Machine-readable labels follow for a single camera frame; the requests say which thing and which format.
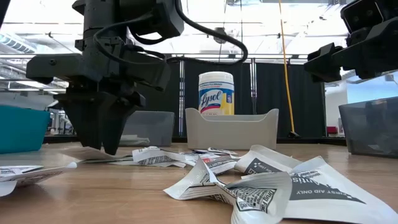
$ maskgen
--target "wooden table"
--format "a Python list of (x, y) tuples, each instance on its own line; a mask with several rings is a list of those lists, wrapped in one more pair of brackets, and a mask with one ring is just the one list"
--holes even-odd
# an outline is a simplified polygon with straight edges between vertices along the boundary
[[(51, 144), (38, 152), (0, 156), (1, 166), (64, 166), (73, 158), (57, 153), (74, 144)], [(398, 210), (398, 161), (352, 156), (345, 147), (318, 144), (280, 144), (278, 151), (306, 161), (321, 155), (332, 167), (371, 194)], [(127, 154), (132, 148), (120, 148)], [(185, 144), (168, 148), (186, 151)], [(237, 151), (243, 155), (247, 151)], [(178, 201), (162, 190), (186, 175), (190, 167), (139, 167), (80, 164), (72, 172), (39, 185), (15, 189), (0, 198), (0, 223), (90, 224), (90, 223), (230, 223), (232, 206), (211, 200)], [(223, 182), (240, 179), (228, 171)], [(282, 223), (319, 223), (284, 220)]]

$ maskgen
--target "first aid packet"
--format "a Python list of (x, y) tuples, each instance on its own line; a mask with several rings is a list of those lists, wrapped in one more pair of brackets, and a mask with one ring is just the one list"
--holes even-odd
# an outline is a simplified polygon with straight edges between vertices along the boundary
[(177, 166), (184, 168), (186, 165), (183, 161), (186, 160), (184, 155), (175, 152), (165, 151), (156, 146), (145, 147), (143, 149), (136, 149), (131, 152), (131, 161), (117, 161), (110, 162), (113, 165), (130, 165), (130, 166), (155, 166), (155, 167), (169, 167)]
[(300, 162), (263, 146), (253, 146), (235, 169), (245, 178), (289, 172), (292, 193), (284, 218), (348, 223), (398, 223), (397, 213), (357, 186), (318, 156)]
[(231, 184), (220, 182), (199, 159), (192, 170), (164, 190), (177, 200), (208, 197), (233, 206), (232, 224), (279, 223), (292, 190), (288, 173), (249, 177)]
[(238, 156), (238, 153), (234, 152), (234, 151), (229, 151), (229, 150), (225, 150), (225, 149), (215, 149), (212, 147), (209, 147), (207, 150), (206, 149), (193, 149), (193, 151), (195, 153), (212, 153), (212, 154), (216, 154), (216, 155), (234, 155), (234, 156)]
[(92, 147), (71, 147), (61, 150), (60, 153), (81, 160), (81, 163), (106, 163), (132, 160), (131, 155), (112, 156)]
[(55, 177), (64, 172), (76, 169), (76, 162), (71, 162), (69, 165), (58, 168), (42, 169), (42, 166), (14, 166), (7, 169), (13, 170), (13, 174), (7, 173), (0, 177), (0, 197), (9, 195), (16, 187), (23, 187), (39, 183), (48, 178)]
[(183, 154), (186, 157), (186, 161), (184, 163), (191, 166), (195, 166), (197, 160), (202, 159), (214, 175), (221, 175), (230, 169), (234, 169), (236, 161), (238, 161), (238, 159), (233, 159), (229, 156), (219, 156), (212, 152), (181, 152), (180, 154)]
[(23, 174), (41, 168), (43, 168), (43, 166), (0, 166), (0, 177)]

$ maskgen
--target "lysol wipes container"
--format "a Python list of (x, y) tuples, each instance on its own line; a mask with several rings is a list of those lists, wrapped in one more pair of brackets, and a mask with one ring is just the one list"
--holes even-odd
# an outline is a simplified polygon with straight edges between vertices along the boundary
[(234, 115), (234, 77), (230, 73), (199, 75), (199, 111), (205, 115)]

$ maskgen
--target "black curtain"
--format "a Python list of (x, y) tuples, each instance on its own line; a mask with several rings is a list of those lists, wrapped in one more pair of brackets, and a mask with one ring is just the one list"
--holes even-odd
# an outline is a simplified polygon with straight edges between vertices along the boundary
[[(249, 63), (221, 67), (196, 62), (185, 62), (185, 108), (198, 108), (199, 75), (214, 71), (228, 72), (234, 76), (235, 114), (253, 114)], [(186, 135), (186, 124), (184, 122), (184, 136)]]
[(157, 91), (144, 85), (138, 85), (137, 90), (146, 98), (146, 107), (142, 111), (174, 112), (173, 136), (179, 136), (179, 108), (180, 108), (180, 64), (170, 64), (170, 80), (164, 92)]
[[(283, 64), (257, 63), (257, 114), (279, 109), (278, 138), (291, 131)], [(326, 136), (325, 91), (303, 65), (289, 65), (289, 88), (295, 132), (305, 138)]]

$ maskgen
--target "yellow pole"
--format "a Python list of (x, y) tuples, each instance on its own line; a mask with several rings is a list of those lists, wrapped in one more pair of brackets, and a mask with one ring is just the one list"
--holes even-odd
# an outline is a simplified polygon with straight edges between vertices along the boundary
[(292, 125), (292, 131), (294, 131), (294, 120), (293, 120), (293, 109), (292, 102), (290, 100), (290, 90), (289, 90), (289, 78), (287, 76), (287, 64), (286, 64), (286, 49), (285, 49), (285, 35), (284, 35), (284, 22), (282, 19), (282, 0), (279, 0), (279, 12), (280, 12), (280, 28), (282, 30), (282, 48), (284, 50), (284, 65), (285, 65), (285, 83), (286, 83), (286, 94), (287, 101), (289, 102), (289, 112), (290, 112), (290, 123)]

